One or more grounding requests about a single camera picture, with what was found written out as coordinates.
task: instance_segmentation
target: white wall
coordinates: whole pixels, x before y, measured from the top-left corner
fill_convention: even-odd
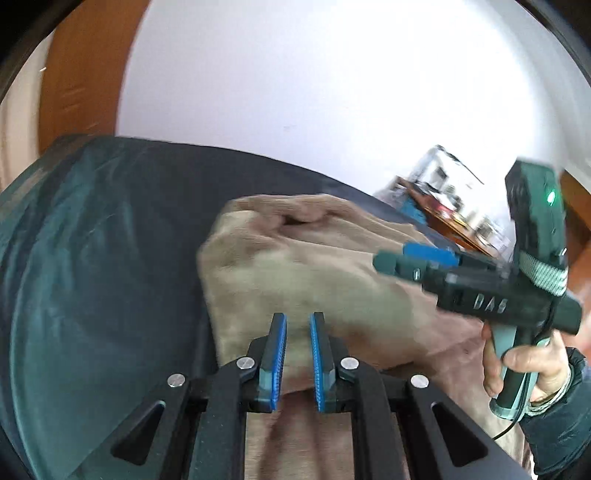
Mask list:
[[[152,0],[117,132],[267,155],[368,193],[441,144],[506,224],[515,158],[569,157],[535,64],[482,0]]]
[[[42,69],[53,33],[31,53],[0,103],[0,190],[38,157]]]
[[[505,31],[507,41],[534,67],[556,113],[567,155],[558,166],[591,192],[591,87],[551,32],[514,0],[472,0]]]

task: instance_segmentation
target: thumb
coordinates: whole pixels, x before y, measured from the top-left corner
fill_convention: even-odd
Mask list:
[[[551,345],[518,346],[509,350],[503,357],[503,363],[514,372],[539,372],[553,375],[560,369],[560,358]]]

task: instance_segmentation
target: hand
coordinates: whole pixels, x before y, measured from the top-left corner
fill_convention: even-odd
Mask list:
[[[501,361],[495,353],[491,327],[485,323],[482,338],[486,340],[482,352],[484,366],[484,389],[490,397],[501,393]],[[503,364],[514,372],[539,372],[538,381],[531,393],[530,402],[542,402],[562,388],[569,376],[569,358],[562,335],[553,330],[547,346],[518,346],[503,357]]]

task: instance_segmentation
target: dark jacket sleeve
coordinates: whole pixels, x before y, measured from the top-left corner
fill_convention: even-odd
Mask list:
[[[519,423],[538,480],[591,478],[591,368],[577,349],[567,351],[574,373],[568,392],[544,414]]]

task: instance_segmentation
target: finger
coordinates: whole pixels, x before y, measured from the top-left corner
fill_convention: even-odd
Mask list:
[[[495,391],[494,391],[494,390],[493,390],[493,389],[492,389],[492,388],[491,388],[491,387],[490,387],[490,386],[489,386],[487,383],[484,383],[484,384],[482,384],[482,386],[484,387],[484,389],[485,389],[485,391],[486,391],[486,394],[487,394],[487,395],[488,395],[490,398],[492,398],[492,397],[494,397],[495,395],[497,395],[497,394],[498,394],[498,392],[495,392]]]
[[[550,346],[557,351],[566,349],[562,334],[558,330],[552,330],[552,335],[550,335]]]
[[[494,397],[501,393],[504,385],[501,377],[485,377],[484,382],[482,383],[482,386],[489,397]]]
[[[502,364],[495,352],[495,344],[492,338],[484,344],[482,351],[482,366],[484,367],[485,377],[498,377],[501,375]]]
[[[509,350],[503,363],[514,372],[539,372],[551,375],[560,369],[560,357],[554,345],[518,346]]]
[[[482,331],[480,332],[480,336],[483,340],[489,340],[492,338],[491,326],[488,325],[488,323],[485,322],[484,325],[482,325]]]

